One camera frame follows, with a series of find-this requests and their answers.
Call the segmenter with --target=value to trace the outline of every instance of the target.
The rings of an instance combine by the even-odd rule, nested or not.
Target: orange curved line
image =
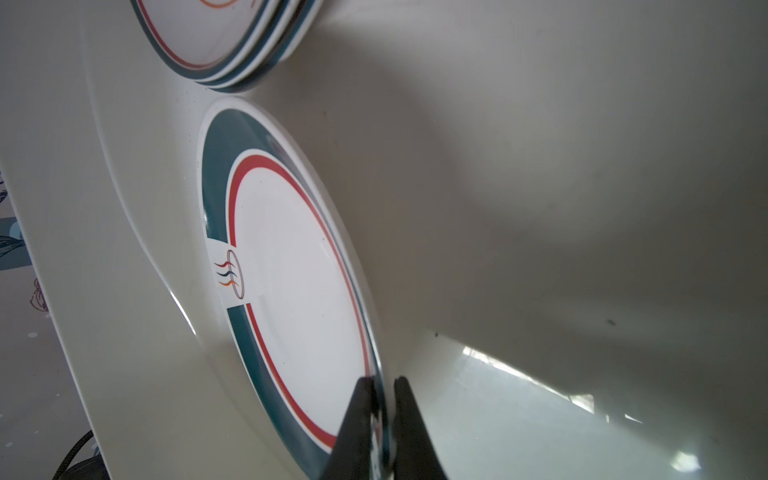
[[[237,0],[229,0],[228,2],[224,2],[224,3],[212,3],[212,2],[208,2],[207,0],[200,0],[200,2],[203,5],[211,8],[226,8],[232,5],[234,2],[237,2]]]

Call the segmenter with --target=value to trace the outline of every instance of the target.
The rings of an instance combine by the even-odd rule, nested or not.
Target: bowl logo
[[[245,296],[245,283],[243,282],[243,271],[240,269],[240,261],[232,250],[227,251],[227,261],[224,263],[215,263],[219,268],[226,268],[226,272],[216,272],[217,275],[226,277],[226,282],[219,282],[224,286],[231,286],[235,296],[242,300]]]

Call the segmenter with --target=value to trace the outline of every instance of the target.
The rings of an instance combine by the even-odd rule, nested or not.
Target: plate
[[[237,67],[262,37],[277,0],[131,0],[144,33],[178,74],[209,81]]]
[[[253,87],[256,83],[264,78],[264,75],[269,73],[272,68],[278,63],[288,58],[296,49],[301,39],[309,30],[312,21],[317,16],[317,12],[320,10],[320,6],[323,4],[323,0],[303,0],[302,5],[296,10],[291,24],[286,29],[283,37],[275,45],[274,49],[270,52],[268,59],[254,69],[250,75],[243,80],[232,84],[230,86],[211,86],[211,89],[221,93],[237,93],[239,91],[247,90]]]
[[[296,463],[310,478],[322,473],[356,380],[372,376],[374,452],[388,465],[392,395],[368,290],[309,162],[268,114],[221,98],[203,119],[197,175],[211,288]]]
[[[261,39],[240,64],[221,78],[199,81],[199,83],[212,88],[225,88],[247,78],[251,72],[256,70],[269,57],[275,45],[285,36],[286,29],[301,12],[301,8],[299,8],[301,4],[302,0],[282,0]]]

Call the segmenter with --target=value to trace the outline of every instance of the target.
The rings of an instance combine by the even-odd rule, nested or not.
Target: red stripe
[[[251,155],[250,157],[244,158],[243,161],[241,161],[240,164],[235,169],[235,172],[232,176],[232,183],[230,184],[230,197],[229,197],[229,203],[227,208],[227,217],[230,224],[230,232],[229,232],[230,244],[233,247],[237,246],[237,239],[235,238],[235,204],[237,202],[237,191],[240,189],[240,185],[243,183],[243,179],[245,178],[246,174],[255,168],[266,168],[267,170],[271,170],[276,174],[280,175],[286,182],[288,182],[291,185],[291,187],[293,187],[293,189],[302,197],[302,199],[304,200],[304,203],[310,208],[310,211],[315,216],[315,220],[317,220],[317,223],[319,223],[320,228],[323,229],[323,233],[328,239],[328,243],[330,244],[333,250],[333,254],[336,257],[336,262],[338,263],[339,268],[341,269],[342,275],[344,277],[344,282],[346,283],[347,293],[349,294],[349,300],[352,302],[353,309],[355,310],[355,317],[357,318],[357,328],[360,334],[360,343],[362,345],[362,357],[365,363],[366,376],[370,376],[370,366],[368,363],[368,346],[366,344],[366,337],[365,337],[365,333],[362,326],[362,318],[360,316],[360,311],[357,307],[357,302],[355,298],[355,293],[353,292],[353,289],[352,289],[352,284],[350,283],[349,277],[346,274],[346,269],[344,268],[344,264],[341,261],[341,256],[339,255],[339,251],[336,249],[336,245],[333,242],[333,238],[328,233],[328,230],[326,229],[326,225],[324,224],[322,217],[317,213],[317,210],[315,209],[315,206],[312,204],[312,201],[310,200],[310,198],[306,195],[306,193],[304,193],[304,190],[302,190],[301,186],[293,179],[293,177],[291,177],[291,175],[285,170],[285,168],[283,168],[282,165],[278,164],[276,161],[272,160],[271,158],[264,157],[263,155]],[[291,405],[291,408],[293,408],[293,411],[301,419],[301,421],[309,429],[309,431],[312,432],[321,442],[325,443],[326,445],[332,448],[333,444],[336,442],[336,437],[329,434],[328,432],[323,431],[320,427],[315,425],[315,423],[308,416],[306,416],[306,414],[299,407],[296,401],[293,400],[293,397],[290,395],[290,393],[288,392],[288,389],[285,387],[283,380],[280,378],[280,374],[277,372],[275,365],[272,363],[272,359],[270,358],[269,352],[267,352],[266,350],[266,346],[264,345],[264,342],[261,338],[261,333],[259,332],[259,328],[256,325],[256,318],[253,316],[253,311],[249,303],[247,304],[247,307],[248,307],[248,313],[250,314],[251,323],[253,324],[253,329],[256,332],[259,344],[261,345],[261,349],[264,351],[266,362],[270,366],[270,370],[272,371],[272,374],[275,376],[275,379],[277,380],[280,390],[283,391],[283,394],[288,399],[288,403]]]
[[[168,45],[166,45],[165,41],[163,41],[163,38],[160,36],[160,34],[157,33],[157,30],[155,29],[154,25],[152,25],[152,21],[149,19],[149,14],[147,13],[147,9],[144,8],[144,3],[141,0],[136,0],[136,3],[139,5],[139,9],[141,10],[141,16],[144,17],[144,21],[147,22],[147,27],[149,27],[150,31],[152,32],[152,36],[154,36],[154,39],[157,40],[158,44],[160,44],[160,47],[163,49],[163,51],[165,51],[165,53],[167,53],[169,57],[173,58],[173,60],[176,63],[187,68],[201,69],[201,68],[210,67],[211,65],[218,62],[218,60],[216,60],[216,61],[212,61],[211,63],[206,63],[204,65],[197,65],[197,64],[185,61],[182,57],[173,53],[173,51],[168,47]]]

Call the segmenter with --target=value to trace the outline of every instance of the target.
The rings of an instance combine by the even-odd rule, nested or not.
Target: stack of plates
[[[288,58],[323,0],[131,0],[158,55],[215,91],[252,87]]]

